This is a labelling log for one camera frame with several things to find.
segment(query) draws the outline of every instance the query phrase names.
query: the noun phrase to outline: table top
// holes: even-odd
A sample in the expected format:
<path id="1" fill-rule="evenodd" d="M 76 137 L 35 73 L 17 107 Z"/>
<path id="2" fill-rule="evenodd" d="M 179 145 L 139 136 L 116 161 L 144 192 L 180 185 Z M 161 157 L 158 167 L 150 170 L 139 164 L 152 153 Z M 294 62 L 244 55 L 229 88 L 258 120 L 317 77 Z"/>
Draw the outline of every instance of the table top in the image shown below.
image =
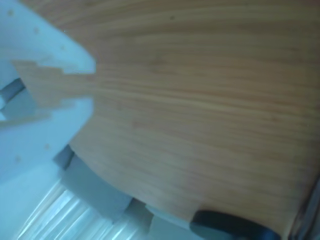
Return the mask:
<path id="1" fill-rule="evenodd" d="M 91 95 L 71 147 L 104 180 L 190 220 L 288 232 L 319 173 L 319 5 L 302 0 L 23 0 L 94 75 L 17 62 L 37 103 Z"/>

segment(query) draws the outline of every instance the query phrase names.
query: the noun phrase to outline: wooden surface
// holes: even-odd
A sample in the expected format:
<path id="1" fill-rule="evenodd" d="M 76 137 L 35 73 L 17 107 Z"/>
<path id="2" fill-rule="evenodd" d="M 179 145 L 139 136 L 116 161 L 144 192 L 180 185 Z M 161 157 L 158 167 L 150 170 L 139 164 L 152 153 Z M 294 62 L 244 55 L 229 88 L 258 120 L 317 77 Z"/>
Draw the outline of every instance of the wooden surface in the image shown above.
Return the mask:
<path id="1" fill-rule="evenodd" d="M 16 66 L 40 105 L 94 96 L 71 146 L 98 175 L 186 220 L 290 228 L 320 167 L 317 1 L 23 2 L 97 60 L 87 76 Z"/>

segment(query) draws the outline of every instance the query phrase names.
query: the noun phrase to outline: white plastic object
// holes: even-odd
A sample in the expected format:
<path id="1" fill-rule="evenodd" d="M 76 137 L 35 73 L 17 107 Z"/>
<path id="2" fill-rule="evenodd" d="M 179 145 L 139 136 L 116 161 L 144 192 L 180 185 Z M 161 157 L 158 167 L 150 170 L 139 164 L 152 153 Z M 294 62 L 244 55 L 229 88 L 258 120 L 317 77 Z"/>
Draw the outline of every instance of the white plastic object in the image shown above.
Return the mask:
<path id="1" fill-rule="evenodd" d="M 0 122 L 0 184 L 52 160 L 93 114 L 90 97 L 67 99 L 33 117 Z"/>
<path id="2" fill-rule="evenodd" d="M 34 61 L 65 74 L 93 74 L 94 58 L 18 1 L 0 0 L 0 59 Z"/>

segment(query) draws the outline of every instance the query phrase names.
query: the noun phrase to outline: wooden table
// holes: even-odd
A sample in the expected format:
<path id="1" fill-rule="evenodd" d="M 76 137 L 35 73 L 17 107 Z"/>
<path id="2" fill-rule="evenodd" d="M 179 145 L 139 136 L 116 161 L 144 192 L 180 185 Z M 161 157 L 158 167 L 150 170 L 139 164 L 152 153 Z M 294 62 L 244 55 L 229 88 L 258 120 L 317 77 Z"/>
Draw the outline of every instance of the wooden table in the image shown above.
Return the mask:
<path id="1" fill-rule="evenodd" d="M 115 187 L 189 220 L 285 235 L 319 173 L 320 15 L 311 0 L 23 0 L 95 75 L 16 67 L 39 105 L 92 95 L 72 141 Z"/>

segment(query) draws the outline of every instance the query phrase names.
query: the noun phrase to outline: gray object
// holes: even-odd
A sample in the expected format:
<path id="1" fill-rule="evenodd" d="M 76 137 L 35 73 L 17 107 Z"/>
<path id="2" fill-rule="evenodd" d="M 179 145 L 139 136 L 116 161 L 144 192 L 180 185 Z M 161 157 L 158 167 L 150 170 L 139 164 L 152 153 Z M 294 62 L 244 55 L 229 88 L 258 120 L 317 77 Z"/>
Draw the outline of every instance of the gray object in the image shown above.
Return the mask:
<path id="1" fill-rule="evenodd" d="M 79 157 L 72 158 L 61 180 L 70 191 L 95 208 L 102 216 L 118 220 L 132 197 L 97 176 Z"/>

